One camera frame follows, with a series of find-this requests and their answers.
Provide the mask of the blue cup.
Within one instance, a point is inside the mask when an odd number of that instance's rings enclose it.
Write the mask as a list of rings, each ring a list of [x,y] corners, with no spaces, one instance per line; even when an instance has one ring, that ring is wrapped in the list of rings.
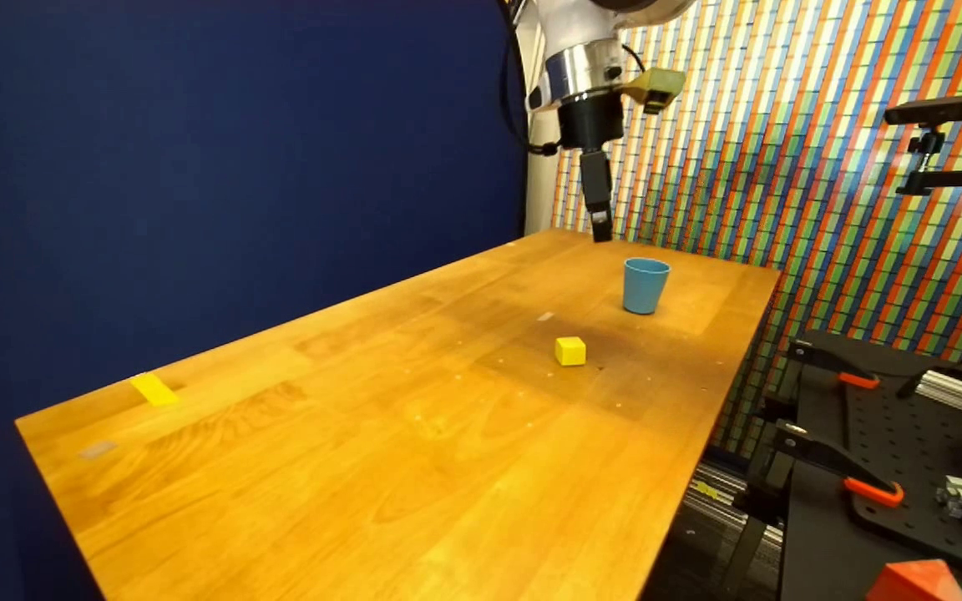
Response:
[[[634,315],[648,316],[657,311],[671,266],[664,261],[631,256],[625,260],[622,307]]]

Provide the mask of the red orange block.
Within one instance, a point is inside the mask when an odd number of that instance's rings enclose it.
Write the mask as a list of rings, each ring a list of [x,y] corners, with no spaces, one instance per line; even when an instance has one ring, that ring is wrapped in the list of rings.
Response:
[[[865,601],[962,601],[962,587],[940,559],[886,563]]]

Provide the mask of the yellow tape strip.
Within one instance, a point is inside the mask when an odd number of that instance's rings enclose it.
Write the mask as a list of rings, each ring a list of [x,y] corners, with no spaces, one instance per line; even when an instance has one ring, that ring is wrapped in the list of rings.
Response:
[[[150,406],[167,407],[179,402],[176,393],[153,372],[136,374],[130,377],[129,384]]]

